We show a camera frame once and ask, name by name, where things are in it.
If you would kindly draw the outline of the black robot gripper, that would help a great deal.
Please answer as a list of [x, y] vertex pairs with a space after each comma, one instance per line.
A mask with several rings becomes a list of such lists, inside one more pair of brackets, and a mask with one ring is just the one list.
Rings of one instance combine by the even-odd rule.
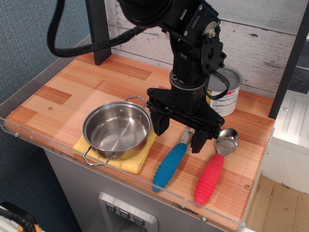
[[154, 132], [157, 136], [163, 134], [169, 128], [170, 119], [189, 126], [196, 130], [191, 141], [192, 153], [199, 153], [208, 139], [218, 138], [225, 123], [206, 101], [210, 76], [188, 84], [171, 72], [169, 80], [171, 89], [147, 89], [147, 107]]

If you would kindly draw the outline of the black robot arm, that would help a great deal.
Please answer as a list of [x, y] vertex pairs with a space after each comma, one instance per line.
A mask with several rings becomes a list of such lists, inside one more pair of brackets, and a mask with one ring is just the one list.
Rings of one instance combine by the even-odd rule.
[[173, 52], [170, 89], [149, 88], [147, 106], [154, 131], [163, 134], [171, 119], [195, 130], [193, 153], [217, 138], [224, 119], [207, 104], [210, 76], [224, 66], [218, 13], [204, 0], [122, 0], [127, 20], [141, 29], [169, 33]]

